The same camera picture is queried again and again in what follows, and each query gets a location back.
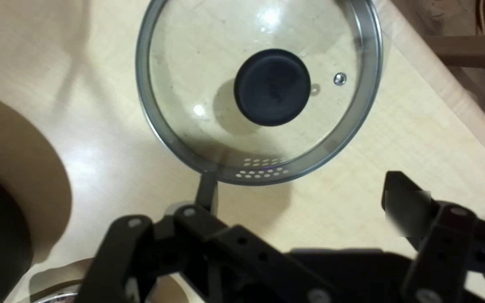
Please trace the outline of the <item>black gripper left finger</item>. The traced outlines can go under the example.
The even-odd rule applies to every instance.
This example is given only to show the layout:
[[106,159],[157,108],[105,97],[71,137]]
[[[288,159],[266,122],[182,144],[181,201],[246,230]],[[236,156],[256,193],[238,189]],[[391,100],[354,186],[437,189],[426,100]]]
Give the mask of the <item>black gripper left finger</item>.
[[154,223],[117,219],[80,287],[76,303],[145,303],[164,277],[181,275],[206,303],[280,303],[266,267],[282,255],[216,214],[218,179],[204,174],[196,201]]

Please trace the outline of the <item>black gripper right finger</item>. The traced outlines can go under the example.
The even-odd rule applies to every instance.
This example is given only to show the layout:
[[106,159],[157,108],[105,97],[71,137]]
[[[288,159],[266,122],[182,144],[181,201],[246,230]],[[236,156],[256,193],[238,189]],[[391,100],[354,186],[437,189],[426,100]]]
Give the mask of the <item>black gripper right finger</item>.
[[381,206],[416,250],[401,285],[406,303],[482,303],[465,290],[467,275],[485,278],[485,221],[433,199],[403,172],[388,172]]

